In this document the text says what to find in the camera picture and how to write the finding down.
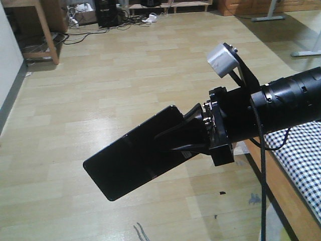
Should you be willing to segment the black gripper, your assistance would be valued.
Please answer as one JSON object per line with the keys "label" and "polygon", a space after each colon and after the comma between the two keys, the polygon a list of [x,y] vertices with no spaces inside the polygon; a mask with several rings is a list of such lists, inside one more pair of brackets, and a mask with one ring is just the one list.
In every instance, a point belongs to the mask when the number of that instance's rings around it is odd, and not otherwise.
{"label": "black gripper", "polygon": [[210,154],[214,165],[221,166],[234,162],[233,143],[259,135],[247,88],[228,91],[217,87],[209,91],[209,97],[205,110],[212,120],[208,124],[210,138],[203,108],[197,103],[184,115],[183,122],[155,136],[159,150]]}

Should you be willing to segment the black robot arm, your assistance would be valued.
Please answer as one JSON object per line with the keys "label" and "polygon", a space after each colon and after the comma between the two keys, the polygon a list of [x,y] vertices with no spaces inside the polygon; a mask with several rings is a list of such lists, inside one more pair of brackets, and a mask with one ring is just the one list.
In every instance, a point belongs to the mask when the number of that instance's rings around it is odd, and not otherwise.
{"label": "black robot arm", "polygon": [[320,68],[259,86],[217,87],[178,125],[155,136],[161,151],[210,155],[216,166],[234,161],[232,144],[320,120]]}

